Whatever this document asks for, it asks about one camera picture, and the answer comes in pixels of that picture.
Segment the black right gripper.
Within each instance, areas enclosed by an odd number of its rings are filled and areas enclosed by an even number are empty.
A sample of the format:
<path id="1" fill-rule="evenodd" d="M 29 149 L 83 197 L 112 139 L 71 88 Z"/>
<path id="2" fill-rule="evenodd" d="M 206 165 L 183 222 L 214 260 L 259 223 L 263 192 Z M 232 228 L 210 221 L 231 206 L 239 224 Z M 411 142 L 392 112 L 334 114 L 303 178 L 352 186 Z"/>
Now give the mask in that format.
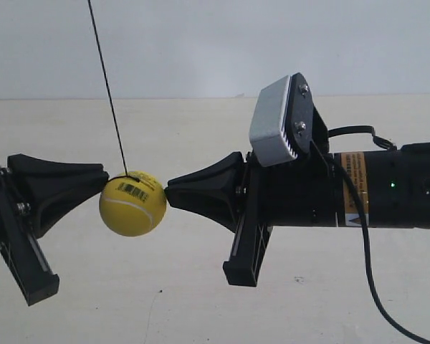
<path id="1" fill-rule="evenodd" d="M 244 171 L 239 151 L 199 171 L 171 179 L 165 188 L 176 209 L 210 219 L 234 232 L 223 271 L 229 285 L 255 287 L 276 226 L 335 227 L 340 180 L 329 154 L 272 167 L 251 166 L 245 198 L 236 194 Z"/>

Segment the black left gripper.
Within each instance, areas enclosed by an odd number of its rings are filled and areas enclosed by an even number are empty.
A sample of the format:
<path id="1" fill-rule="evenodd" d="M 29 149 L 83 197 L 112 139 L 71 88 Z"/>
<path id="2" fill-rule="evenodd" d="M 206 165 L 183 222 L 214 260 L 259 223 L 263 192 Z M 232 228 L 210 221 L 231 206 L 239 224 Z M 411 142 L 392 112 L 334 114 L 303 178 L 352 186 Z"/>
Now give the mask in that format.
<path id="1" fill-rule="evenodd" d="M 59 291 L 55 274 L 36 238 L 42 238 L 62 217 L 99 194 L 109 179 L 100 163 L 61 163 L 22 153 L 0 165 L 0 254 L 28 304 Z M 31 205 L 29 224 L 25 216 Z"/>

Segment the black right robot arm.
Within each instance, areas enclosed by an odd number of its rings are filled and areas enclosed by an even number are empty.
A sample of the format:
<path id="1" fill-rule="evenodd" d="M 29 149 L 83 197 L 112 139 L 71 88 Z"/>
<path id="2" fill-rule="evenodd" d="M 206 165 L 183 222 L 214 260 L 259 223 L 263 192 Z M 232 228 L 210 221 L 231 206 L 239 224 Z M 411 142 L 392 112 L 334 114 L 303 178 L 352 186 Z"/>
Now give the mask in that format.
<path id="1" fill-rule="evenodd" d="M 234 234 L 229 284 L 254 287 L 276 226 L 430 229 L 430 143 L 262 166 L 239 152 L 170 180 L 169 204 Z"/>

